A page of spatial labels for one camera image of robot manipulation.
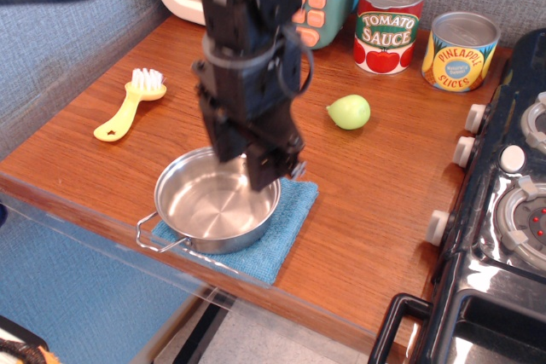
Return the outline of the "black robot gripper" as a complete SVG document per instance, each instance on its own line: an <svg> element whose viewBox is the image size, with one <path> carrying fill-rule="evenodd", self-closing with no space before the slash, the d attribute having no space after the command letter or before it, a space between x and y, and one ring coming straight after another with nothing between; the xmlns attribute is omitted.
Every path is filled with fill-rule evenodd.
<svg viewBox="0 0 546 364"><path fill-rule="evenodd" d="M268 47L237 54L210 36L192 69L199 79L199 106L220 162L245 152L254 191L301 174L305 143L292 116L293 100L307 89L300 77L307 48L297 35L281 35Z"/></svg>

